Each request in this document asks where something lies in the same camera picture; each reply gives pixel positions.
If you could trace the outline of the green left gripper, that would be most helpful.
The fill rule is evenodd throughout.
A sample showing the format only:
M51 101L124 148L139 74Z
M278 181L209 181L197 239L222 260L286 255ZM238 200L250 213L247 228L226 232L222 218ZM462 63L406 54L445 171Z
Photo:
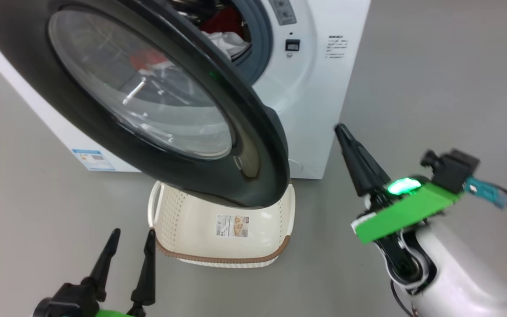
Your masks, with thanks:
M107 297L106 284L111 260L117 252L121 229L113 229L104 249L99 255L89 276L82 279L82 285L91 285L98 302ZM137 287L132 291L133 306L127 312L99 310L95 317L146 317L144 306L155 304L156 295L156 233L150 229L143 247L144 260Z

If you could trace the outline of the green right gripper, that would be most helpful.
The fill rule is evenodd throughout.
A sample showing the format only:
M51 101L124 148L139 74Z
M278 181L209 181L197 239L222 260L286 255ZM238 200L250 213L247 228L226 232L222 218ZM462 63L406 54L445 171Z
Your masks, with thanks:
M356 236L361 243L375 243L389 265L412 265L400 233L454 204L462 193L462 177L435 175L426 183L410 177L385 188L390 177L347 126L337 124L335 134L357 195L371 203L351 224Z

